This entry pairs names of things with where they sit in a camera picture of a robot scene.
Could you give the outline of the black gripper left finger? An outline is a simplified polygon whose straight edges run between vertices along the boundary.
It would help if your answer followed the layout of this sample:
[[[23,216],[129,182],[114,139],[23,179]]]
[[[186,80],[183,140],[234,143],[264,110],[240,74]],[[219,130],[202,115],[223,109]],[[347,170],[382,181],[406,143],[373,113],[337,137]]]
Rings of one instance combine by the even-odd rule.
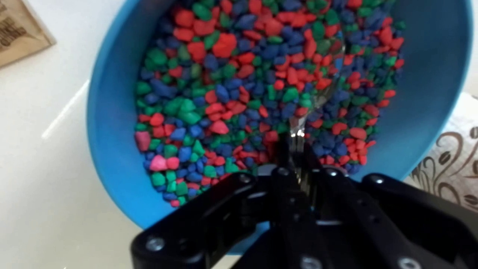
[[[274,164],[237,172],[162,216],[131,242],[132,269],[211,269],[232,248],[234,269],[323,269],[309,193],[306,146],[283,146]]]

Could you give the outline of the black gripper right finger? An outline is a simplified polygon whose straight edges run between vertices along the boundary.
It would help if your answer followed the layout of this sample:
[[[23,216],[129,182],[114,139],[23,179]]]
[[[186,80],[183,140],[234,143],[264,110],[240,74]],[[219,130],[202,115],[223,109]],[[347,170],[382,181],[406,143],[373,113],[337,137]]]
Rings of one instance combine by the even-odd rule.
[[[300,152],[312,212],[343,231],[364,269],[478,269],[478,216],[383,173],[353,181]]]

